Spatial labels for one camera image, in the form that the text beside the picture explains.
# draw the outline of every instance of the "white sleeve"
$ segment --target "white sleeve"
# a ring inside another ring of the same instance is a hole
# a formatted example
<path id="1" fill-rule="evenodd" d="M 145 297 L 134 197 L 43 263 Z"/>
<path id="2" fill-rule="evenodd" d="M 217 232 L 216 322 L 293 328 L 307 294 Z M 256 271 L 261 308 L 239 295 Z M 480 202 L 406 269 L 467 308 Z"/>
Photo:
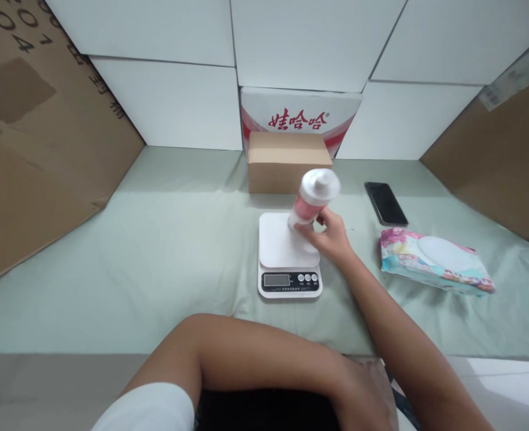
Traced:
<path id="1" fill-rule="evenodd" d="M 192 431 L 194 407 L 188 394 L 173 383 L 150 383 L 124 394 L 92 431 Z"/>

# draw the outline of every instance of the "white bottle cap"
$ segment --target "white bottle cap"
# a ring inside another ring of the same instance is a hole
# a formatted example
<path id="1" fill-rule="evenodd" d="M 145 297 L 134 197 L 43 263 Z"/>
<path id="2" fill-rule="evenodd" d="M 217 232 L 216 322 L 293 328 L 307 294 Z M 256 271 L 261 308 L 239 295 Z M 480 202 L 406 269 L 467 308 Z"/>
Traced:
<path id="1" fill-rule="evenodd" d="M 312 169 L 300 184 L 300 196 L 314 207 L 328 205 L 340 193 L 340 180 L 332 169 Z"/>

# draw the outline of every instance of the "light green bed sheet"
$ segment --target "light green bed sheet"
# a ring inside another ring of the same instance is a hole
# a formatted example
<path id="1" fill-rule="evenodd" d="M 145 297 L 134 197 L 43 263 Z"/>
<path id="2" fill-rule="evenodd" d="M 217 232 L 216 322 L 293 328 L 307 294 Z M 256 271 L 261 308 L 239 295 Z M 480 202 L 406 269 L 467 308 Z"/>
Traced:
<path id="1" fill-rule="evenodd" d="M 350 243 L 449 355 L 529 360 L 529 243 L 453 198 L 419 162 L 335 160 L 331 204 Z M 468 298 L 380 271 L 365 181 L 389 183 L 409 229 L 475 248 L 497 287 Z M 258 219 L 291 195 L 250 195 L 239 151 L 146 147 L 108 207 L 0 279 L 0 353 L 149 353 L 198 312 L 267 323 L 343 353 L 373 346 L 339 273 L 314 302 L 257 287 Z"/>

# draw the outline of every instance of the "finger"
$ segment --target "finger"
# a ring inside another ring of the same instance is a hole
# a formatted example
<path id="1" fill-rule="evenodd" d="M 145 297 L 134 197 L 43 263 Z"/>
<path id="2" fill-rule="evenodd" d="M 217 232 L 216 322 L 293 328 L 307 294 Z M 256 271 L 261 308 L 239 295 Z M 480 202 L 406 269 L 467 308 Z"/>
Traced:
<path id="1" fill-rule="evenodd" d="M 334 223 L 336 218 L 338 217 L 338 214 L 336 214 L 333 210 L 331 210 L 328 207 L 324 207 L 322 211 L 320 211 L 320 216 L 324 219 L 324 223 L 327 226 L 330 226 L 330 223 Z"/>
<path id="2" fill-rule="evenodd" d="M 300 232 L 300 234 L 308 239 L 309 243 L 314 245 L 316 243 L 316 235 L 317 233 L 312 228 L 312 224 L 295 224 L 294 228 Z"/>

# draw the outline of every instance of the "black phone screen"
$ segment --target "black phone screen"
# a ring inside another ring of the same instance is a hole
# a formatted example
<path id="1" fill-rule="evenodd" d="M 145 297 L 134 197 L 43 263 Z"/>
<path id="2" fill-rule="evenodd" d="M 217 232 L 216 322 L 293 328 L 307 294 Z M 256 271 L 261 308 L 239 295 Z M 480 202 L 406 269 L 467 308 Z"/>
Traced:
<path id="1" fill-rule="evenodd" d="M 386 183 L 366 183 L 365 185 L 380 222 L 398 226 L 408 225 L 408 220 L 389 185 Z"/>

